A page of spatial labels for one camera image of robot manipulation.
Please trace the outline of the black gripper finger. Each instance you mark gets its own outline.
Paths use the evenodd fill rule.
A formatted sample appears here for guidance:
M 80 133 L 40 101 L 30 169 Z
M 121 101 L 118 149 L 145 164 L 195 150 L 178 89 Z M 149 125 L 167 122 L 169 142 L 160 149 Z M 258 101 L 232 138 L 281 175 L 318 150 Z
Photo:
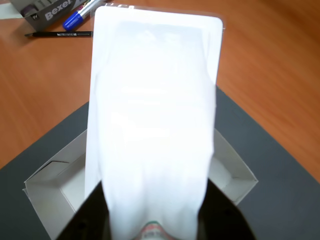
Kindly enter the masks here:
M 98 183 L 57 237 L 58 240 L 109 240 L 109 211 L 102 184 Z
M 210 180 L 198 212 L 198 240 L 254 240 L 256 237 L 236 205 Z

